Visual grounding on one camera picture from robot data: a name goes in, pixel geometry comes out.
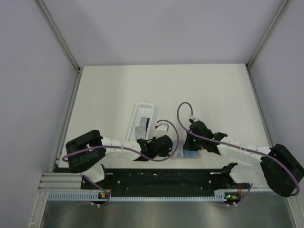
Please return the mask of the beige card holder wallet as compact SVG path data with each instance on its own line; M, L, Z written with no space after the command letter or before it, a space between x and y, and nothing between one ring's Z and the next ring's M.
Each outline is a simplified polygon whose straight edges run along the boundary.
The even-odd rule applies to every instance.
M178 148L183 148L184 141L179 141ZM200 153L198 151L188 151L183 148L184 157L183 159L198 159L200 158Z

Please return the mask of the clear plastic card tray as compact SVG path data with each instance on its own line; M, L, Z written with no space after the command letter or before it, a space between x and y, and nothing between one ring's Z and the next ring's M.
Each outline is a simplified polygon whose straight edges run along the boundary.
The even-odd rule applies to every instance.
M138 139L147 140L149 138L153 113L153 104L143 102L136 104L126 137L127 141L134 141Z

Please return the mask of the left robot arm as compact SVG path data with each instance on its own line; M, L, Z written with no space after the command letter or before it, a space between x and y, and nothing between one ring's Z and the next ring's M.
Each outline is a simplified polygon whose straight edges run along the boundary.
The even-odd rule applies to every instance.
M61 160L68 163L70 173L80 173L89 178L97 188L107 185L108 177L103 158L121 158L134 162L164 160L172 152L173 142L167 135L135 141L119 141L100 135L98 130L89 131L66 143L66 155Z

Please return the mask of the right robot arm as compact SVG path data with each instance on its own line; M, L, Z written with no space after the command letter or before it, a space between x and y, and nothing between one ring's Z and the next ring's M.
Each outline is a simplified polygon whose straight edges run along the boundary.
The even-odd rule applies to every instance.
M234 140L225 133L213 133L200 120L190 120L184 149L206 150L219 156L237 159L228 165L222 183L233 188L238 183L268 186L273 192L290 197L299 193L304 168L281 144L273 147L256 146Z

